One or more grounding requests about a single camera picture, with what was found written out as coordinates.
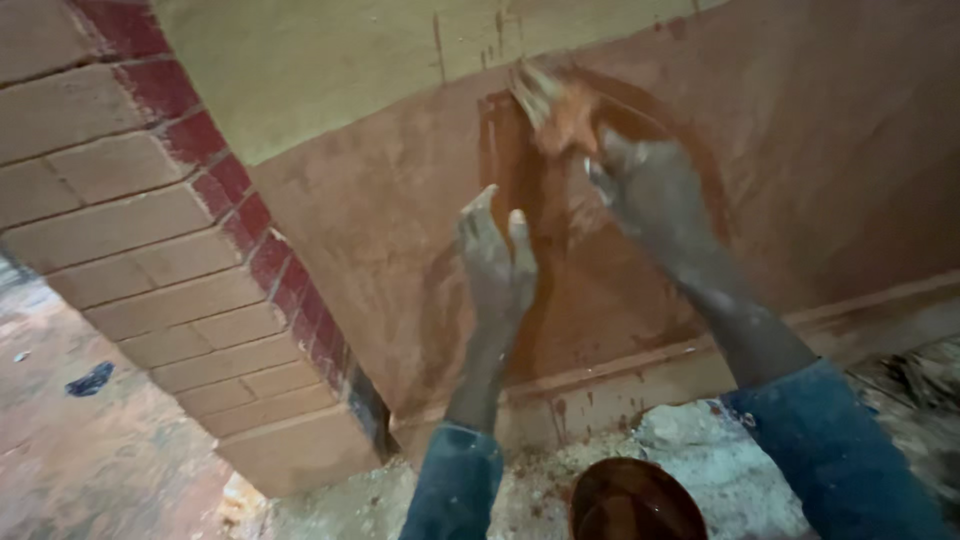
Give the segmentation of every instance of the yellow wall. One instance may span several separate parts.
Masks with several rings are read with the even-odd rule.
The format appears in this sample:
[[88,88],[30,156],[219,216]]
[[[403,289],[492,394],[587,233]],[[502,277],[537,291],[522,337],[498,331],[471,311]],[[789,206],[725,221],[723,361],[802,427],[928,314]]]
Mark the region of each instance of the yellow wall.
[[156,0],[156,12],[233,151],[257,164],[441,84],[436,35],[452,81],[482,57],[623,37],[725,1]]

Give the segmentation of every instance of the person's right hand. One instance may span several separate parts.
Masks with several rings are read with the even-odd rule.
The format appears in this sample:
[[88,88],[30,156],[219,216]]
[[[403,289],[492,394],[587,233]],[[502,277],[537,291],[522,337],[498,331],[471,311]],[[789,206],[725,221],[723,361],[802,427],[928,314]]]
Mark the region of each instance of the person's right hand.
[[587,159],[587,171],[623,233],[675,276],[709,265],[722,248],[684,148],[674,141],[632,142],[609,129],[600,146],[603,158]]

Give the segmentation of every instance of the hand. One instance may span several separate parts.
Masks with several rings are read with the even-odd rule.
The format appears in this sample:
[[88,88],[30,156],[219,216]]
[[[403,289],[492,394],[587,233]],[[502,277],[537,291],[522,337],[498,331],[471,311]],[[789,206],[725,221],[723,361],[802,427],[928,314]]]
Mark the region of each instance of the hand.
[[457,223],[460,254],[467,268],[477,326],[507,324],[516,331],[537,290],[537,260],[530,249],[523,211],[510,212],[514,256],[493,223],[490,204],[497,186],[489,185],[460,211]]
[[587,159],[590,181],[624,234],[668,272],[709,264],[722,251],[709,225],[700,176],[674,141],[632,142],[601,134],[602,163]]

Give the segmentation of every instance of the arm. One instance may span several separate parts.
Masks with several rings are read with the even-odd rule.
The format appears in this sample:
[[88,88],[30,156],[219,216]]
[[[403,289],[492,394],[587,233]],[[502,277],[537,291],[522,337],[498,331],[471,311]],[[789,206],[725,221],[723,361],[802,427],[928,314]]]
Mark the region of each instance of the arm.
[[503,369],[533,303],[537,263],[523,212],[510,214],[511,257],[490,212],[495,185],[461,212],[457,234],[476,329],[444,421],[430,439],[401,539],[486,538],[503,475],[493,439]]
[[748,423],[824,538],[950,538],[902,454],[846,385],[744,283],[710,230],[700,179],[673,142],[610,131],[590,179],[620,228],[707,321]]
[[741,387],[763,384],[817,356],[744,283],[710,229],[700,177],[673,142],[634,144],[607,130],[589,165],[620,229],[640,245],[707,320]]

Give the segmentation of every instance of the floor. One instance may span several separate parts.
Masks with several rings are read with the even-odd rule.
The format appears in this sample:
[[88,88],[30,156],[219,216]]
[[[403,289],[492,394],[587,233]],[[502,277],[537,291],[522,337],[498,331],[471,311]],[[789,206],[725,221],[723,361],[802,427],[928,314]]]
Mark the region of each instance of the floor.
[[[567,538],[565,500],[574,480],[616,455],[650,459],[673,475],[700,507],[712,540],[816,538],[780,470],[742,426],[716,414],[718,406],[656,407],[631,432],[513,460],[488,538]],[[276,501],[264,533],[250,540],[396,539],[415,484],[409,464],[394,461],[341,485]]]
[[[103,361],[116,371],[96,395],[64,392]],[[960,462],[960,406],[950,393],[960,388],[960,340],[891,361],[854,370],[851,383],[947,514],[960,518],[960,485],[950,475]],[[718,410],[709,401],[657,407],[629,432],[516,456],[489,537],[566,538],[565,497],[576,476],[626,455],[677,478],[713,540],[815,538],[770,458]],[[225,528],[218,505],[231,470],[211,451],[213,439],[42,280],[2,257],[0,425],[2,540],[392,539],[417,478],[395,458],[336,486],[254,501]]]
[[[18,355],[29,353],[21,361]],[[64,385],[116,365],[96,395]],[[229,466],[102,335],[0,258],[0,538],[221,538]]]

